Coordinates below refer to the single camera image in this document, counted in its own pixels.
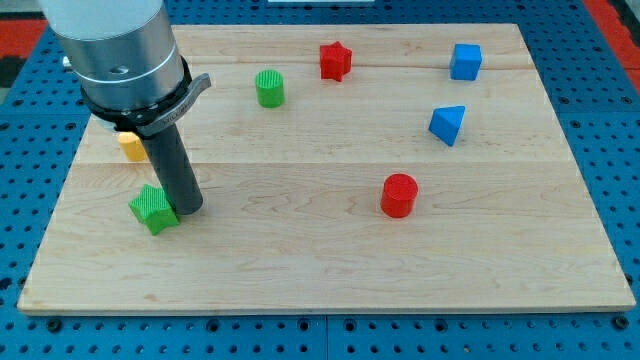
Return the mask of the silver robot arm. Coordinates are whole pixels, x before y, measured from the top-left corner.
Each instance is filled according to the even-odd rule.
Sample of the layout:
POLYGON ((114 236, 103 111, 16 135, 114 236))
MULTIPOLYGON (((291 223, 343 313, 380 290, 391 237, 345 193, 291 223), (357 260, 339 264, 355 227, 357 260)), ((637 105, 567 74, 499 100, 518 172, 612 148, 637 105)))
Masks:
POLYGON ((146 125, 190 76, 162 0, 40 0, 91 112, 119 131, 146 125))

